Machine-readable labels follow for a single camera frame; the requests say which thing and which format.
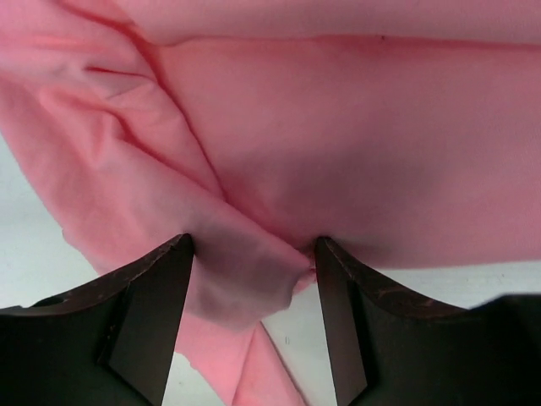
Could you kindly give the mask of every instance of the towel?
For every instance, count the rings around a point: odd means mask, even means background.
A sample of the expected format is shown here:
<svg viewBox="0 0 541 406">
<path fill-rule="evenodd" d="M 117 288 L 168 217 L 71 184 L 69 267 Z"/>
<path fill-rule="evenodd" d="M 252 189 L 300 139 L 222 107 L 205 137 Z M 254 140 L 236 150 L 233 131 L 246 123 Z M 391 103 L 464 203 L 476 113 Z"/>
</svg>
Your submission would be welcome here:
<svg viewBox="0 0 541 406">
<path fill-rule="evenodd" d="M 100 273 L 196 245 L 177 350 L 301 406 L 260 320 L 329 235 L 371 266 L 541 258 L 535 0 L 2 0 L 0 131 Z"/>
</svg>

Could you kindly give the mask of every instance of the white table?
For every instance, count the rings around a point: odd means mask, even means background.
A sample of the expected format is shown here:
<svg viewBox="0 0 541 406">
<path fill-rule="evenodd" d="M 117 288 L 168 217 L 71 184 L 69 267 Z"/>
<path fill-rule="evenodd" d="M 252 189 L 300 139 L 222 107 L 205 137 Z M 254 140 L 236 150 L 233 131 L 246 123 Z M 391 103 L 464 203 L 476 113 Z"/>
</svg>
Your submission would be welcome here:
<svg viewBox="0 0 541 406">
<path fill-rule="evenodd" d="M 541 262 L 385 274 L 462 307 L 503 293 L 541 292 Z M 63 241 L 0 138 L 0 308 L 32 305 L 95 277 L 83 256 Z M 302 292 L 265 326 L 309 405 L 336 405 L 317 288 Z M 175 354 L 164 406 L 179 404 L 222 406 L 199 373 Z"/>
</svg>

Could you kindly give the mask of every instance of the wrinkled fabric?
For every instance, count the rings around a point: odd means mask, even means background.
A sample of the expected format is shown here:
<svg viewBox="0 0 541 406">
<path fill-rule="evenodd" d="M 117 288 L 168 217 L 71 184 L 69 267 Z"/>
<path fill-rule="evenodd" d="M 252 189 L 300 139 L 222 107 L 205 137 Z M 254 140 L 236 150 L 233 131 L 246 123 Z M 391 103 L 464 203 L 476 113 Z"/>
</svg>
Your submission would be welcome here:
<svg viewBox="0 0 541 406">
<path fill-rule="evenodd" d="M 298 406 L 259 320 L 317 236 L 541 258 L 539 45 L 533 0 L 3 0 L 0 130 L 99 273 L 191 233 L 177 349 L 228 405 Z"/>
</svg>

